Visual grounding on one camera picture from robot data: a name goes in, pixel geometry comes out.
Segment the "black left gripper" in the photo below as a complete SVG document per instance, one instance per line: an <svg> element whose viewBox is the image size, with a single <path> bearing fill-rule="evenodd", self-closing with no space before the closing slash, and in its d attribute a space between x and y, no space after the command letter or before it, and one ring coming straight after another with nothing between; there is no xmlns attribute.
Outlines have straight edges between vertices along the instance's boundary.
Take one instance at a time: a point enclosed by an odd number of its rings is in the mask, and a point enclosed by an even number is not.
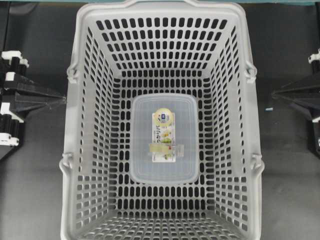
<svg viewBox="0 0 320 240"><path fill-rule="evenodd" d="M66 98L45 84L25 77L28 60L19 50L0 53L0 159L21 147L24 119L16 111L64 105Z"/></svg>

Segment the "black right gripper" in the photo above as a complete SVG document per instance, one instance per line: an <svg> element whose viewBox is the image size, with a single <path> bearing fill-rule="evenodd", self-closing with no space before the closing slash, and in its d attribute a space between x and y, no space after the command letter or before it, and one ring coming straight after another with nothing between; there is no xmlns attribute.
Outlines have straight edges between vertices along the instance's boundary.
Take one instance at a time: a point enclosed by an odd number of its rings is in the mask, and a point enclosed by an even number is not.
<svg viewBox="0 0 320 240"><path fill-rule="evenodd" d="M313 74L295 80L272 92L281 100L312 121L315 151L320 151L320 49L308 57Z"/></svg>

